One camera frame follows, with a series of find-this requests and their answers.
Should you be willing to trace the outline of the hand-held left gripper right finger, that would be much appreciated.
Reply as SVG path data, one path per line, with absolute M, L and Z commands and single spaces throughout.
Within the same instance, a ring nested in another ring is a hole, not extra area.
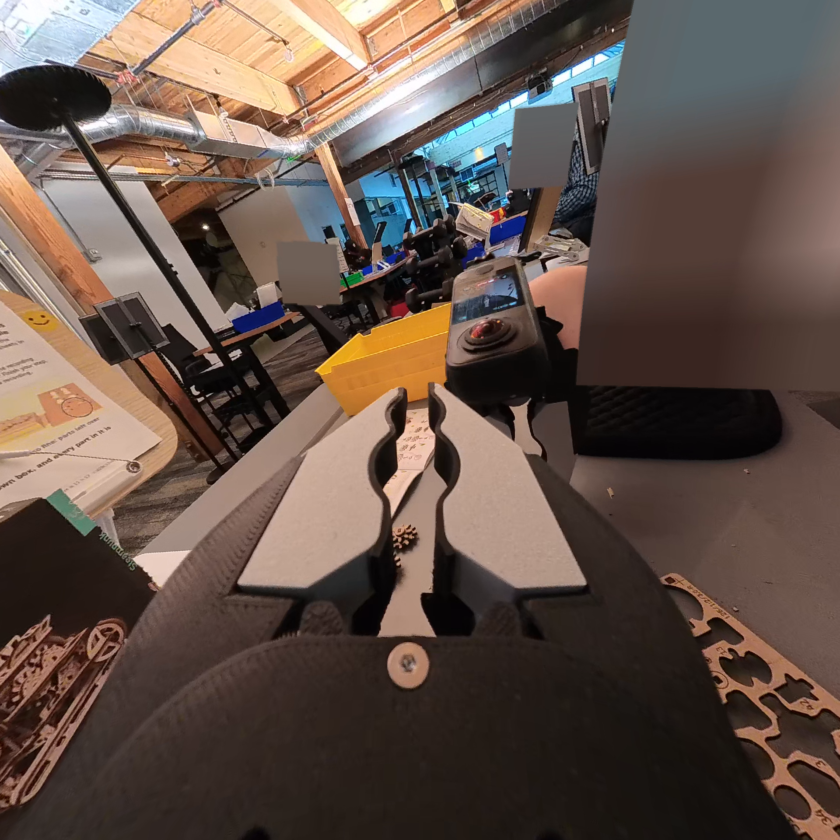
M 432 591 L 423 611 L 438 636 L 469 635 L 498 604 L 580 595 L 587 581 L 529 456 L 443 385 L 428 387 L 435 509 Z

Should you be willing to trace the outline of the black quilted wrist rest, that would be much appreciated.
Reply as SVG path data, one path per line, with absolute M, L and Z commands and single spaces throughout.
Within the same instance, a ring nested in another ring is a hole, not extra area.
M 601 458 L 747 458 L 776 446 L 784 430 L 766 390 L 577 386 L 569 411 L 574 452 Z

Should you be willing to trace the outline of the black pole stand with disc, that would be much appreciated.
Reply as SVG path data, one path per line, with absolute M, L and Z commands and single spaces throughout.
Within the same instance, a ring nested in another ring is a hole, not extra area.
M 81 131 L 78 120 L 98 119 L 111 107 L 111 93 L 91 73 L 68 66 L 30 66 L 13 70 L 1 79 L 2 120 L 18 129 L 45 132 L 62 126 L 74 141 L 103 188 L 151 257 L 162 276 L 206 338 L 211 351 L 222 361 L 242 395 L 255 411 L 260 423 L 273 428 L 274 423 L 256 393 L 231 361 L 228 351 L 184 288 L 174 267 L 163 255 L 148 230 L 126 200 L 118 184 L 98 158 Z

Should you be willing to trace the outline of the silver rectangular duct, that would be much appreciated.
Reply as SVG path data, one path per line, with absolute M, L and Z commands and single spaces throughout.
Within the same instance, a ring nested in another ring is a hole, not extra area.
M 2 1 L 1 73 L 55 61 L 74 65 L 137 1 Z

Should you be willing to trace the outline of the instruction booklet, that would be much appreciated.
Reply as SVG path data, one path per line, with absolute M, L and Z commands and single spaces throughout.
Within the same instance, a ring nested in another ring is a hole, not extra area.
M 408 410 L 404 431 L 396 441 L 396 471 L 383 488 L 392 518 L 425 471 L 434 449 L 435 435 L 429 425 L 427 408 Z

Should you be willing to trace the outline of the black dumbbell rack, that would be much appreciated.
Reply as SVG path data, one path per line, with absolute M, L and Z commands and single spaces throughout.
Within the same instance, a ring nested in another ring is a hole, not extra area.
M 411 281 L 405 295 L 408 311 L 419 313 L 452 301 L 455 278 L 463 270 L 466 241 L 451 215 L 434 220 L 432 227 L 403 235 L 405 273 Z

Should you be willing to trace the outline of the black model kit box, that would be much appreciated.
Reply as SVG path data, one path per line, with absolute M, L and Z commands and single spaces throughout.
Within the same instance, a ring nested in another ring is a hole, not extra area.
M 57 497 L 12 503 L 1 527 L 1 804 L 46 785 L 158 586 Z

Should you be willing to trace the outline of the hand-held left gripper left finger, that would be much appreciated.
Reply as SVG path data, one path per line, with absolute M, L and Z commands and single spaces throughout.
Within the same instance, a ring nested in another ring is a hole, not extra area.
M 392 506 L 406 389 L 396 387 L 302 457 L 237 588 L 335 605 L 345 625 L 375 636 L 396 584 Z

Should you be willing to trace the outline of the yellow plastic bin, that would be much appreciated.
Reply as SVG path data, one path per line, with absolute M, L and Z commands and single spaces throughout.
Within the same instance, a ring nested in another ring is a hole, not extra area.
M 446 382 L 450 303 L 374 327 L 352 337 L 316 370 L 348 417 L 396 387 L 410 402 Z

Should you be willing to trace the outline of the grey clamped panel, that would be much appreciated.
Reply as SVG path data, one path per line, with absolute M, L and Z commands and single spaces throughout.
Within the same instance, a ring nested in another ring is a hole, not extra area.
M 577 130 L 585 172 L 601 170 L 606 132 L 612 113 L 612 95 L 608 78 L 599 78 L 572 87 L 578 108 Z
M 94 349 L 110 365 L 155 354 L 170 341 L 139 292 L 103 301 L 79 319 Z

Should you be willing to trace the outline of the black office chair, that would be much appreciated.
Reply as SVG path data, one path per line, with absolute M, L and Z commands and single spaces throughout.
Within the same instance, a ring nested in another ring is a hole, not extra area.
M 278 422 L 270 419 L 267 425 L 261 423 L 255 406 L 242 394 L 224 364 L 211 364 L 209 353 L 196 353 L 196 346 L 170 323 L 162 329 L 169 340 L 162 349 L 163 356 L 181 376 L 195 407 L 215 426 L 229 454 L 235 449 L 242 455 L 248 453 Z M 261 410 L 267 413 L 272 407 L 283 419 L 290 414 L 289 405 L 253 350 L 255 341 L 237 341 L 226 349 Z

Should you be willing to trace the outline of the silver spiral duct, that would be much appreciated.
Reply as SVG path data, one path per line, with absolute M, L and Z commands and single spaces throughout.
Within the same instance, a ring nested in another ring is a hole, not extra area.
M 435 77 L 426 77 L 421 86 L 412 80 L 407 93 L 399 98 L 387 95 L 371 107 L 358 108 L 347 118 L 333 122 L 312 136 L 289 134 L 277 136 L 259 126 L 234 119 L 220 119 L 214 114 L 192 112 L 176 117 L 134 106 L 115 104 L 102 117 L 85 121 L 80 130 L 92 144 L 139 136 L 182 144 L 192 151 L 235 156 L 245 159 L 298 158 L 312 153 L 322 144 L 335 142 L 341 165 L 350 165 L 388 143 L 434 125 L 433 137 L 454 133 L 462 136 L 488 121 L 505 119 L 518 108 L 533 104 L 565 104 L 572 100 L 571 83 L 583 81 L 596 70 L 618 68 L 624 41 L 594 53 L 569 69 L 550 76 L 550 91 L 530 99 L 525 90 L 501 101 L 495 108 L 480 102 L 470 103 L 469 116 L 448 116 L 464 109 L 466 101 L 455 102 L 461 93 L 479 80 L 478 59 L 471 58 L 458 66 L 447 67 Z

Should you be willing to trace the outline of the person's right forearm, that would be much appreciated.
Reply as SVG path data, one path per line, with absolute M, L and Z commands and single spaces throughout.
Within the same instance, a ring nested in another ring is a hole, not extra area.
M 586 272 L 586 264 L 558 266 L 529 282 L 534 305 L 544 307 L 548 317 L 562 323 L 558 336 L 566 350 L 580 346 Z

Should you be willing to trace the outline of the wooden cutout sheet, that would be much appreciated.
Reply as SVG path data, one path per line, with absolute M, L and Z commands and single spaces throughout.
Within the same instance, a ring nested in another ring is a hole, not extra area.
M 742 750 L 798 838 L 839 838 L 839 701 L 686 578 L 661 579 Z

